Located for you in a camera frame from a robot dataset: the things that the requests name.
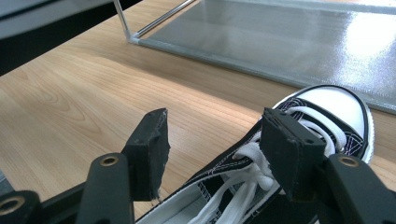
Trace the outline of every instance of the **metal frame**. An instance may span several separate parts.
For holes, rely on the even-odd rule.
[[[163,14],[157,20],[155,20],[155,21],[151,22],[149,25],[143,27],[141,30],[133,33],[129,29],[128,24],[126,22],[125,15],[123,14],[122,7],[121,7],[121,4],[120,4],[120,0],[113,0],[114,6],[116,7],[116,10],[117,10],[117,14],[120,17],[122,28],[123,28],[123,31],[125,33],[127,41],[130,42],[130,43],[133,43],[133,44],[137,44],[137,45],[139,44],[139,40],[140,40],[140,37],[142,35],[146,34],[148,31],[150,31],[151,29],[153,29],[154,27],[156,27],[157,25],[159,25],[163,21],[166,21],[168,18],[170,18],[171,16],[175,15],[181,9],[183,9],[186,6],[188,6],[189,4],[191,4],[194,1],[195,0],[186,0],[185,2],[181,3],[177,7],[174,7],[170,11],[166,12],[165,14]]]

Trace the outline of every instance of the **black and white sneaker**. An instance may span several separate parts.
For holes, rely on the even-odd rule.
[[[325,155],[343,153],[369,162],[374,124],[353,92],[331,85],[297,91],[275,109],[291,114],[326,142]],[[290,203],[260,150],[262,122],[196,173],[137,223],[309,223],[315,208]]]

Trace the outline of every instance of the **gray object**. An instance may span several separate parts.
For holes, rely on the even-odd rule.
[[[296,87],[334,84],[396,114],[396,8],[202,0],[139,45]]]

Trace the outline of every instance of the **wooden surface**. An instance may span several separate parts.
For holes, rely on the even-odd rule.
[[[131,7],[131,28],[179,2]],[[165,197],[239,140],[265,106],[296,90],[128,44],[113,17],[0,77],[0,169],[16,190],[35,190],[44,201],[84,181],[93,159],[120,152],[147,112],[166,107],[172,148]],[[373,115],[371,166],[396,190],[396,118]],[[136,203],[136,217],[150,207]]]

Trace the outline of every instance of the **shoe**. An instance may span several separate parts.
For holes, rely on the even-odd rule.
[[[306,88],[273,107],[292,115],[326,143],[325,155],[343,153],[369,162],[374,124],[367,105],[338,86]],[[290,203],[260,150],[262,121],[180,189],[137,220],[146,223],[312,223],[315,206]]]

